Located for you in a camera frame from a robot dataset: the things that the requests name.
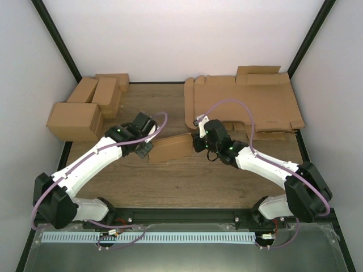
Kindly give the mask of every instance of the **white backdrop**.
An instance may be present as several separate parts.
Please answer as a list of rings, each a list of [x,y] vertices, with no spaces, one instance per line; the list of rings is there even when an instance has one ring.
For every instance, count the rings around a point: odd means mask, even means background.
[[[323,0],[44,3],[83,76],[140,82],[235,74],[238,65],[287,71]]]
[[[332,190],[357,271],[363,271],[362,9],[361,0],[337,1],[292,78],[307,150]]]
[[[35,178],[57,170],[64,143],[45,126],[76,82],[31,1],[0,10],[0,271],[15,271],[30,230]]]

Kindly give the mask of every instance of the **flattened cardboard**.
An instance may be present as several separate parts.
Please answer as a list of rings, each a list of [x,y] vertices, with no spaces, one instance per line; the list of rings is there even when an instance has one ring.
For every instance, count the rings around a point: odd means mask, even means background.
[[[291,132],[305,126],[287,73],[279,66],[240,66],[234,76],[199,76],[184,85],[185,123],[193,121],[217,102],[237,99],[250,109],[257,132]],[[226,102],[208,114],[210,120],[251,125],[246,110]]]
[[[233,123],[231,122],[223,122],[223,126],[225,126],[226,130],[233,130]]]
[[[153,141],[153,149],[149,152],[149,163],[166,162],[193,154],[191,133],[177,135]]]
[[[92,103],[100,107],[104,118],[115,118],[120,104],[120,96],[121,91],[117,87],[117,79],[101,77]]]
[[[73,93],[68,98],[68,103],[90,103],[96,91],[98,79],[82,78]]]
[[[91,103],[55,103],[47,122],[55,136],[70,142],[97,141],[102,125],[100,109]]]
[[[117,85],[121,92],[127,92],[129,88],[129,74],[96,74],[96,79],[104,78],[116,78]]]

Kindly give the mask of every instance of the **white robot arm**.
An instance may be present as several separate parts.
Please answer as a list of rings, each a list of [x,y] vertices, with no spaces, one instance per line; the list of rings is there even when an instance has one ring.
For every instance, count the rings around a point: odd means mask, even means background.
[[[332,198],[327,184],[310,162],[298,165],[278,160],[251,149],[247,143],[232,140],[219,120],[209,121],[207,116],[199,116],[197,120],[200,120],[199,132],[192,134],[196,152],[208,150],[208,159],[210,152],[216,153],[216,159],[219,158],[223,163],[251,171],[271,180],[286,191],[286,194],[263,197],[257,202],[254,206],[255,211],[252,211],[257,223],[263,224],[281,216],[296,216],[302,222],[312,222],[324,210],[320,198],[288,171],[303,176],[326,201]],[[263,157],[273,164],[258,157]]]
[[[66,168],[52,174],[42,173],[35,180],[33,201],[34,204],[40,196],[54,182],[61,180],[46,196],[38,208],[38,212],[56,229],[64,228],[76,220],[95,220],[112,223],[113,206],[104,198],[83,199],[75,197],[79,190],[97,173],[110,163],[131,152],[144,158],[152,149],[149,137],[141,143],[117,143],[138,140],[154,134],[157,123],[149,116],[139,113],[132,123],[110,128],[91,150]]]

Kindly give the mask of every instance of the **white connector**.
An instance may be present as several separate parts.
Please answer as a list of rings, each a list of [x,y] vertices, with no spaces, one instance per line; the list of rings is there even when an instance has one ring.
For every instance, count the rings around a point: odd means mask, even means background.
[[[275,234],[268,233],[268,234],[262,234],[261,237],[263,240],[274,240],[276,238]]]
[[[113,229],[113,230],[111,229],[108,231],[108,235],[114,235],[116,233],[117,233],[116,229]]]

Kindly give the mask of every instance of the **wooden table surface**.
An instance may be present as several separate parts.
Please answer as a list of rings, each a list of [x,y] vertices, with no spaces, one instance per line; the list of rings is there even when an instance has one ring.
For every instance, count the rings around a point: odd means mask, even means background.
[[[182,84],[130,84],[121,96],[116,119],[105,120],[103,130],[132,121],[138,112],[168,113],[168,123],[158,138],[189,132],[184,123]],[[232,139],[247,142],[245,132],[231,131]],[[68,164],[95,143],[73,143]],[[254,141],[257,150],[282,160],[301,163],[293,134],[286,140]],[[116,207],[199,207],[249,208],[263,196],[278,196],[284,191],[251,172],[209,162],[206,151],[165,163],[149,164],[136,154],[121,158],[103,169],[78,193],[78,197],[104,197]]]

